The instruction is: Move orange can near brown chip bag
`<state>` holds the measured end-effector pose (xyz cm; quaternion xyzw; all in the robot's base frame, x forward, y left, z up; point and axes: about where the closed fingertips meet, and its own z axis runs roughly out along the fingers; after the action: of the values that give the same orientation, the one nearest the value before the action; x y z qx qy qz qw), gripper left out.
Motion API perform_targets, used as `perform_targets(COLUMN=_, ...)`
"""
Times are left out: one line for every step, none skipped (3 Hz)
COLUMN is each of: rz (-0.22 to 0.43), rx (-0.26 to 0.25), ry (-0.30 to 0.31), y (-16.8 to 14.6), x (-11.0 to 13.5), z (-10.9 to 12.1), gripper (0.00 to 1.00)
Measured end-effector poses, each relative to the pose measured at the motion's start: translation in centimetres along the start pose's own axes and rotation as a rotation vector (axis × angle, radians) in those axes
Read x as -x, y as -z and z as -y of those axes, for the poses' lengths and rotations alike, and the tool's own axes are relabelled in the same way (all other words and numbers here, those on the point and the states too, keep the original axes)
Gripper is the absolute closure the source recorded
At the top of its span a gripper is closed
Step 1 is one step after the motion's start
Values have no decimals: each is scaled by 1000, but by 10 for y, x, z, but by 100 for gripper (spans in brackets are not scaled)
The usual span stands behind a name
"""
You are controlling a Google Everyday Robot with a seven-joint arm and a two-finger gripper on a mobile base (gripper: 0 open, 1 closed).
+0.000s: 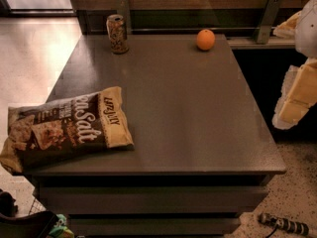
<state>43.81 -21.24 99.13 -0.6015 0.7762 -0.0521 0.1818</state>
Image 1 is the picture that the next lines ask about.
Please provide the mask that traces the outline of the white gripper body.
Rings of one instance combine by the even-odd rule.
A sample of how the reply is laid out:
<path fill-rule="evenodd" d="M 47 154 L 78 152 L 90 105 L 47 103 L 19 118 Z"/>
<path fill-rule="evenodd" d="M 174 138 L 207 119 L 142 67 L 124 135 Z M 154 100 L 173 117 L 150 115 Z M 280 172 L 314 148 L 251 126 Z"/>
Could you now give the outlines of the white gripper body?
<path fill-rule="evenodd" d="M 295 48 L 308 58 L 317 58 L 317 0 L 309 0 L 300 12 Z"/>

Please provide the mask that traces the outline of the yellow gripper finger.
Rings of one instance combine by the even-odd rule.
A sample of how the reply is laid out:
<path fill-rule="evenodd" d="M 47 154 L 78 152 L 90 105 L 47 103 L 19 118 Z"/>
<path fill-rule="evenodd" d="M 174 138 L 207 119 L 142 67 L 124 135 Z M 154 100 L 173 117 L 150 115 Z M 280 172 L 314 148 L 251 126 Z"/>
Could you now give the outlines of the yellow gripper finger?
<path fill-rule="evenodd" d="M 309 58 L 301 67 L 291 65 L 285 74 L 272 125 L 288 130 L 297 125 L 317 103 L 317 59 Z"/>
<path fill-rule="evenodd" d="M 296 12 L 291 17 L 289 17 L 286 21 L 277 25 L 273 30 L 273 34 L 279 38 L 294 39 L 295 29 L 299 22 L 300 16 L 301 16 L 301 12 Z"/>

